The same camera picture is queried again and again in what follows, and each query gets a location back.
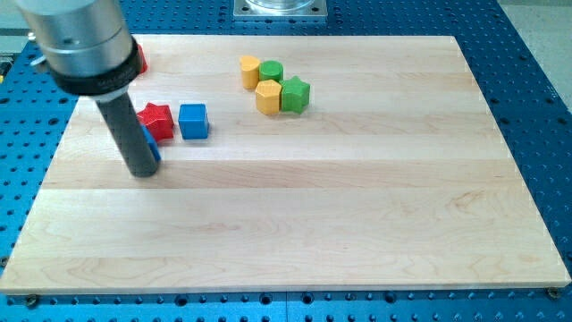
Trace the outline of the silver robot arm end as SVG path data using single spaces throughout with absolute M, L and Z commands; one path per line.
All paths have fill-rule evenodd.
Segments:
M 55 83 L 82 96 L 128 86 L 142 61 L 116 0 L 16 0 Z

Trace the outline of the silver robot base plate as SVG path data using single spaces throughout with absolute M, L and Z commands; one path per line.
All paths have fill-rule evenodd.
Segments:
M 233 0 L 233 16 L 239 19 L 325 18 L 326 0 Z

